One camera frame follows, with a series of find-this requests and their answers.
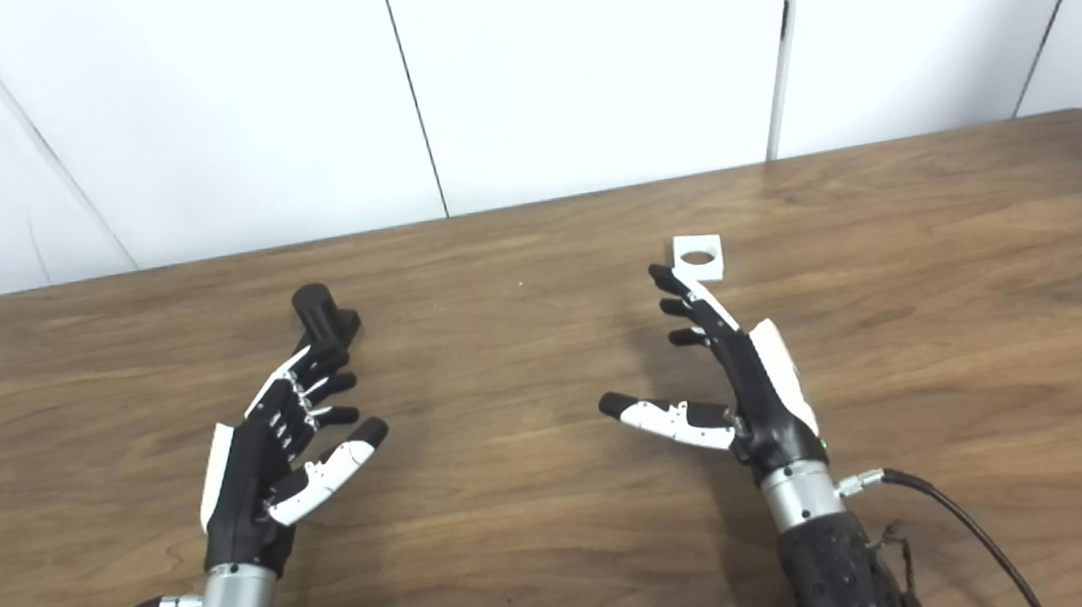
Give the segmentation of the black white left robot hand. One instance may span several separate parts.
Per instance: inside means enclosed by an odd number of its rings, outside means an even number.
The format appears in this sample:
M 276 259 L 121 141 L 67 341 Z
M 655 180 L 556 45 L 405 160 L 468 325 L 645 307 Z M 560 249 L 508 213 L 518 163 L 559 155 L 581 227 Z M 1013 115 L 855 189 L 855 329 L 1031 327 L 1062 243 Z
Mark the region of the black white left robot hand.
M 283 575 L 306 519 L 360 472 L 388 435 L 382 418 L 326 405 L 356 387 L 348 348 L 316 341 L 278 366 L 235 424 L 217 423 L 204 472 L 206 571 L 260 566 Z

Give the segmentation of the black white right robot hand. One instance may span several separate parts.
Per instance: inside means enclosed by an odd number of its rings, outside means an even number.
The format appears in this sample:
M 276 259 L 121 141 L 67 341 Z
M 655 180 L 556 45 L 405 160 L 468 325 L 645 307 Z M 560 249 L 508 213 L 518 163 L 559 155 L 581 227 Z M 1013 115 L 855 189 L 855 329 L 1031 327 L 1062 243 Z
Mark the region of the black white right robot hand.
M 711 349 L 735 407 L 607 392 L 598 400 L 603 415 L 674 443 L 733 452 L 757 481 L 792 462 L 827 463 L 815 413 L 775 325 L 765 320 L 745 331 L 704 283 L 665 264 L 649 265 L 648 274 L 665 294 L 660 301 L 663 314 L 690 321 L 686 329 L 670 332 L 671 345 Z

